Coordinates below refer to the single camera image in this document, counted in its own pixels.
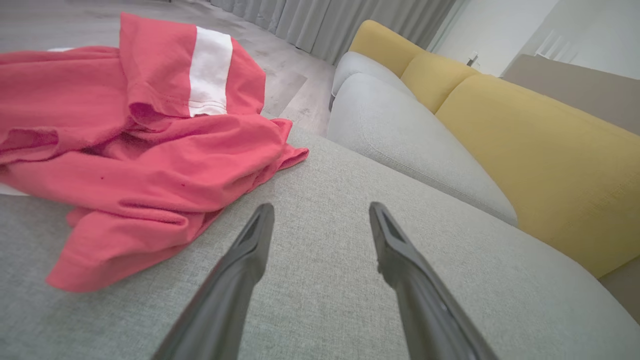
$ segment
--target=gray sofa seat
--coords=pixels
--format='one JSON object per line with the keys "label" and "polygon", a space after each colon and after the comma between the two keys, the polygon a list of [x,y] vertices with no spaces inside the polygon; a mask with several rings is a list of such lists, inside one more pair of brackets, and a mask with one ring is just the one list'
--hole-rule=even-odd
{"label": "gray sofa seat", "polygon": [[240,359],[406,359],[376,271],[370,201],[386,204],[501,359],[637,359],[640,326],[576,262],[462,201],[294,127],[309,158],[229,206],[180,254],[102,291],[44,283],[68,206],[0,195],[3,359],[150,359],[254,209],[276,222]]}
{"label": "gray sofa seat", "polygon": [[335,69],[335,74],[333,75],[331,94],[333,96],[337,96],[342,83],[351,75],[360,73],[373,76],[374,78],[393,86],[402,93],[415,98],[414,94],[408,87],[406,87],[402,80],[400,80],[400,78],[391,70],[386,68],[386,66],[353,51],[349,51],[342,55],[342,58]]}
{"label": "gray sofa seat", "polygon": [[344,82],[327,138],[517,226],[511,203],[458,139],[417,100],[372,76]]}

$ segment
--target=sofa cushion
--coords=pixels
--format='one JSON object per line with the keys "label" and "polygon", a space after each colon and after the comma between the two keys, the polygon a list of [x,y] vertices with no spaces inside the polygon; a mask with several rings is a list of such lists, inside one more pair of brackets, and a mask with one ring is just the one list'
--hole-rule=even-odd
{"label": "sofa cushion", "polygon": [[365,74],[347,79],[327,138],[516,226],[513,207],[482,166],[415,99]]}
{"label": "sofa cushion", "polygon": [[69,206],[0,195],[5,359],[150,359],[255,208],[275,207],[238,359],[407,359],[376,271],[370,201],[391,211],[500,359],[637,359],[640,326],[571,259],[395,170],[294,127],[306,161],[231,204],[175,257],[96,293],[44,278]]}
{"label": "sofa cushion", "polygon": [[456,86],[476,74],[476,69],[463,63],[424,51],[409,63],[402,81],[422,105],[435,113]]}
{"label": "sofa cushion", "polygon": [[596,277],[640,255],[640,136],[489,75],[464,80],[436,115],[523,231]]}
{"label": "sofa cushion", "polygon": [[342,55],[342,58],[335,69],[335,74],[333,75],[331,94],[336,96],[338,94],[338,90],[340,90],[340,86],[342,86],[342,83],[351,75],[358,73],[371,75],[374,78],[380,79],[401,92],[413,97],[411,90],[409,90],[402,80],[400,80],[400,78],[391,70],[387,69],[384,65],[375,62],[375,60],[353,51],[349,51]]}

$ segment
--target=gray wood floor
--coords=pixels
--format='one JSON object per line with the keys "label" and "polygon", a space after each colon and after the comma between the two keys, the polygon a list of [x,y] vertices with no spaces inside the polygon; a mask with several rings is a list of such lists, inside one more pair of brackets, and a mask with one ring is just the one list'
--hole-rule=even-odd
{"label": "gray wood floor", "polygon": [[120,12],[196,24],[234,37],[267,74],[262,114],[326,134],[335,68],[268,31],[205,2],[0,0],[0,52],[118,46]]}

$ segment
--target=curtain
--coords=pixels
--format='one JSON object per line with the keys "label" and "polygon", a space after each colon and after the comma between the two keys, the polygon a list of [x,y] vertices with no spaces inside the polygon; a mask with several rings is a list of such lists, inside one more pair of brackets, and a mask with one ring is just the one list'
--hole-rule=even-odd
{"label": "curtain", "polygon": [[337,63],[373,19],[426,49],[456,0],[210,0],[296,47]]}

